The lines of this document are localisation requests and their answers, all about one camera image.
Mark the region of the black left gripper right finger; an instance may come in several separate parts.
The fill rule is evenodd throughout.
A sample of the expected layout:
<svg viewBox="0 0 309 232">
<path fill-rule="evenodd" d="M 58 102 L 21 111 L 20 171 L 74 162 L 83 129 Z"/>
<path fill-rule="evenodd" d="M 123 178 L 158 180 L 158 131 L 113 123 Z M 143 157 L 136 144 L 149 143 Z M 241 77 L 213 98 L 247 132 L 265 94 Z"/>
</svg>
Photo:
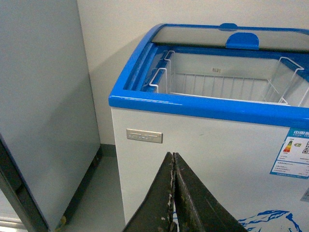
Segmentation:
<svg viewBox="0 0 309 232">
<path fill-rule="evenodd" d="M 179 153 L 174 153 L 174 200 L 181 232 L 245 232 Z"/>
</svg>

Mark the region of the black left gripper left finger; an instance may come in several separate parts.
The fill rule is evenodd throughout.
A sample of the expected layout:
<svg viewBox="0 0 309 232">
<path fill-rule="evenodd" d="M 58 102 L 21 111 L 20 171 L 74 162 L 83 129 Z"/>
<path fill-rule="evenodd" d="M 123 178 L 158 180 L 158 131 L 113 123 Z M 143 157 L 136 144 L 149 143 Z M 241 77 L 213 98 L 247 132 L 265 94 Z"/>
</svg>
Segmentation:
<svg viewBox="0 0 309 232">
<path fill-rule="evenodd" d="M 175 158 L 168 152 L 137 211 L 126 224 L 125 232 L 176 232 L 173 220 Z"/>
</svg>

